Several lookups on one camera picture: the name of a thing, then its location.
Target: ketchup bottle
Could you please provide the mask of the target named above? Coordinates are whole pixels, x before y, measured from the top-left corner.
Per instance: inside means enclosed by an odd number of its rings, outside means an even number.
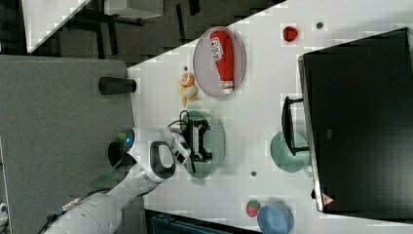
[[[209,35],[209,44],[224,94],[230,95],[234,90],[234,51],[231,35],[222,29],[215,30]]]

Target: gray carpet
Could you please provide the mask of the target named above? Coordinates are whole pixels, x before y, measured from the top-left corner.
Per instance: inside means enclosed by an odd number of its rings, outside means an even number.
[[[180,4],[185,38],[199,38],[213,26],[226,26],[274,6],[269,0],[200,0],[200,11],[190,16],[188,0],[166,0],[162,17],[145,19],[143,26],[116,23],[119,53],[111,56],[107,24],[102,24],[106,59],[123,60],[131,66],[182,45],[176,5]],[[59,32],[61,56],[93,58],[97,55],[95,35],[87,31]]]

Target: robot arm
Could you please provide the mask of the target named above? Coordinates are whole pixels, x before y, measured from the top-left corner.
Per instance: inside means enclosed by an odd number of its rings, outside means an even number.
[[[124,180],[106,194],[77,199],[45,234],[112,234],[122,221],[121,210],[135,197],[154,190],[172,177],[175,160],[183,164],[191,150],[178,130],[134,128],[125,139],[125,152],[136,164]]]

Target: black cable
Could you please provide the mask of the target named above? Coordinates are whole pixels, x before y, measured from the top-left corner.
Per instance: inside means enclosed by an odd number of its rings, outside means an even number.
[[[168,127],[170,127],[170,126],[172,126],[172,125],[174,125],[174,124],[176,124],[176,123],[183,123],[183,124],[187,124],[185,121],[183,121],[183,120],[175,120],[175,121],[173,121],[172,123],[170,123],[169,125],[168,125]]]
[[[99,188],[97,190],[89,192],[86,196],[82,197],[82,200],[87,199],[88,197],[94,195],[95,193],[108,192],[108,191],[110,191],[110,188]],[[37,234],[41,234],[41,233],[45,232],[49,228],[49,225],[52,224],[53,222],[55,222],[61,215],[64,215],[64,212],[62,212],[61,214],[51,214],[51,215],[49,215],[45,225],[42,226],[42,228],[40,229],[39,232],[37,232]]]
[[[37,234],[42,234],[43,232],[45,232],[49,228],[49,225],[52,224],[54,221],[56,221],[57,218],[58,218],[57,214],[49,215],[48,220],[46,221],[45,225],[42,226],[42,228],[40,229],[39,232],[37,232]]]

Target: gray floor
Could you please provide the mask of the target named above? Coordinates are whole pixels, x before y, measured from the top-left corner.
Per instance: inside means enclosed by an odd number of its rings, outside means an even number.
[[[119,53],[111,56],[107,25],[102,25],[106,59],[118,59],[127,66],[143,62],[182,45],[175,6],[180,4],[185,39],[194,40],[213,26],[226,26],[274,6],[283,0],[199,0],[200,11],[189,14],[188,0],[165,0],[162,17],[146,19],[143,26],[116,24]],[[60,54],[64,58],[96,58],[95,35],[64,26],[57,32]],[[1,54],[27,55],[20,0],[0,0]],[[55,56],[48,51],[54,44],[51,37],[34,54]],[[142,198],[136,198],[124,210],[124,220],[117,234],[147,233]]]
[[[107,25],[102,25],[106,59],[120,59],[128,66],[170,51],[182,45],[176,15],[177,4],[182,9],[185,39],[199,38],[213,26],[226,26],[271,6],[270,0],[200,0],[200,12],[190,16],[188,0],[165,0],[162,17],[146,19],[143,26],[116,23],[119,54],[110,55]],[[96,57],[95,35],[87,31],[63,28],[59,33],[63,57]]]

